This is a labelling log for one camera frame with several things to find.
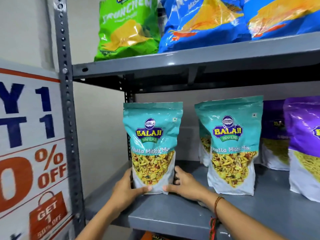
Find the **red line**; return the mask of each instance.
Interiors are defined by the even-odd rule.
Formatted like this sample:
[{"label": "red line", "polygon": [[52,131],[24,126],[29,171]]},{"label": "red line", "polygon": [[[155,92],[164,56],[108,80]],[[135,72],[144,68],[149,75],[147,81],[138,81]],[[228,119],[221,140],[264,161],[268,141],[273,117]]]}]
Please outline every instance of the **red line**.
[{"label": "red line", "polygon": [[25,205],[26,203],[28,203],[29,201],[33,200],[34,198],[38,197],[39,195],[41,195],[42,193],[46,192],[47,190],[51,189],[52,187],[56,186],[57,184],[61,183],[62,181],[64,181],[65,179],[67,179],[68,177],[62,179],[61,181],[59,181],[58,183],[52,185],[50,188],[47,188],[46,190],[42,191],[41,193],[37,194],[35,197],[31,198],[30,200],[24,202],[22,205],[18,206],[17,208],[14,208],[13,210],[11,210],[10,212],[8,212],[7,214],[5,214],[4,216],[0,217],[0,219],[4,218],[5,216],[9,215],[10,213],[14,212],[16,209],[20,208],[21,206]]},{"label": "red line", "polygon": [[35,146],[29,147],[29,148],[26,148],[26,149],[22,149],[22,150],[20,150],[20,151],[16,151],[16,152],[11,152],[11,153],[8,153],[8,154],[4,154],[4,155],[1,155],[0,157],[5,157],[5,156],[8,156],[8,155],[17,153],[17,152],[22,152],[22,151],[25,151],[25,150],[29,150],[29,149],[31,149],[31,148],[43,146],[43,145],[46,145],[46,144],[49,144],[49,143],[52,143],[52,142],[55,142],[55,141],[60,141],[60,140],[63,140],[63,139],[65,139],[65,137],[64,137],[64,138],[61,138],[61,139],[58,139],[58,140],[53,140],[53,141],[50,141],[50,142],[46,142],[46,143],[43,143],[43,144],[41,144],[41,145],[35,145]]},{"label": "red line", "polygon": [[62,231],[62,229],[64,229],[66,227],[66,225],[68,225],[69,222],[71,222],[71,220],[74,218],[74,216],[71,216],[71,218],[58,230],[56,231],[55,234],[52,235],[52,237],[49,238],[49,240],[54,239],[54,237],[56,237],[58,235],[59,232]]},{"label": "red line", "polygon": [[18,71],[4,69],[4,68],[0,68],[0,73],[14,75],[14,76],[34,78],[34,79],[39,79],[39,80],[44,80],[44,81],[49,81],[49,82],[54,82],[54,83],[60,83],[60,80],[56,79],[56,78],[50,78],[50,77],[30,74],[30,73],[26,73],[26,72],[18,72]]}]

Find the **green chip bag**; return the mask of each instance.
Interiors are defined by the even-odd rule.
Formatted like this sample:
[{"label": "green chip bag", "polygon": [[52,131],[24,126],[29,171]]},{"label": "green chip bag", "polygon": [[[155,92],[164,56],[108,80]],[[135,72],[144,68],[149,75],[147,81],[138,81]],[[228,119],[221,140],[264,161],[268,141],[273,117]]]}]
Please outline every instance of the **green chip bag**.
[{"label": "green chip bag", "polygon": [[158,52],[157,0],[100,2],[100,42],[94,61]]}]

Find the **perforated metal upright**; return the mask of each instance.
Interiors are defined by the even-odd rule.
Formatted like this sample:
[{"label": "perforated metal upright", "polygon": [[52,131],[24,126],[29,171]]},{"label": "perforated metal upright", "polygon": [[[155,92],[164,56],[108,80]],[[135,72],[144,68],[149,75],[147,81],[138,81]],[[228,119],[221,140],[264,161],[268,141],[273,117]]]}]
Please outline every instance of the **perforated metal upright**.
[{"label": "perforated metal upright", "polygon": [[72,85],[72,63],[70,53],[66,0],[53,0],[54,21],[57,37],[60,91],[66,136],[66,156],[69,175],[69,190],[74,215],[73,225],[77,236],[86,225],[85,205],[82,193],[81,171],[78,150],[77,126]]}]

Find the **white poster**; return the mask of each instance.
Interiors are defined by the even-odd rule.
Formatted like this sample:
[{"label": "white poster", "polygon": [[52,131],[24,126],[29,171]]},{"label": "white poster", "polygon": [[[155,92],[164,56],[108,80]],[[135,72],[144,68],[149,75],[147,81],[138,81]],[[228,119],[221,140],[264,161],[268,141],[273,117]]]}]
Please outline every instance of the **white poster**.
[{"label": "white poster", "polygon": [[0,68],[0,239],[73,235],[60,81]]}]

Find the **gray shelf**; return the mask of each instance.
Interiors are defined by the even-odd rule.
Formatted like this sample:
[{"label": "gray shelf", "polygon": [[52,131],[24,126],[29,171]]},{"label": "gray shelf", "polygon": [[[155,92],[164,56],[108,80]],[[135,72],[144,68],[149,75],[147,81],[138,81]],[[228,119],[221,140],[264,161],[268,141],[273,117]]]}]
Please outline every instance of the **gray shelf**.
[{"label": "gray shelf", "polygon": [[162,54],[73,65],[74,79],[134,74],[148,77],[178,74],[190,65],[205,73],[287,68],[320,63],[320,32],[247,41]]},{"label": "gray shelf", "polygon": [[[176,161],[203,185],[207,183],[207,168],[198,161]],[[111,189],[124,171],[126,164],[108,182],[85,200],[86,219],[90,220],[108,201]],[[316,240],[320,236],[320,203],[312,202],[290,191],[289,173],[256,165],[254,196],[224,195],[226,200],[262,224],[290,240]],[[113,224],[190,238],[207,240],[209,221],[213,214],[195,202],[174,194],[143,195],[126,209]],[[223,226],[218,229],[218,240],[228,239]]]}]

